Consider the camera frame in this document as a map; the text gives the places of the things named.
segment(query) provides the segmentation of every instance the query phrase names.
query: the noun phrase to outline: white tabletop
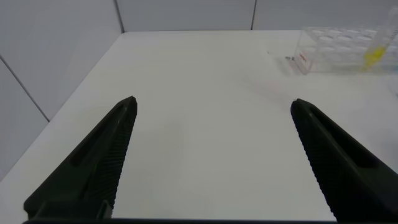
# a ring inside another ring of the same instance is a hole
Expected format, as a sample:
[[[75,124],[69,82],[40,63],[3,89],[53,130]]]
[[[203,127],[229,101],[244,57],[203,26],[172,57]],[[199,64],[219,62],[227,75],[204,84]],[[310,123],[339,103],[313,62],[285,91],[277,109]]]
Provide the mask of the white tabletop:
[[[335,220],[290,115],[307,100],[398,170],[396,97],[383,77],[297,75],[298,31],[130,32],[92,69],[0,182],[2,222],[101,118],[138,115],[113,217]]]

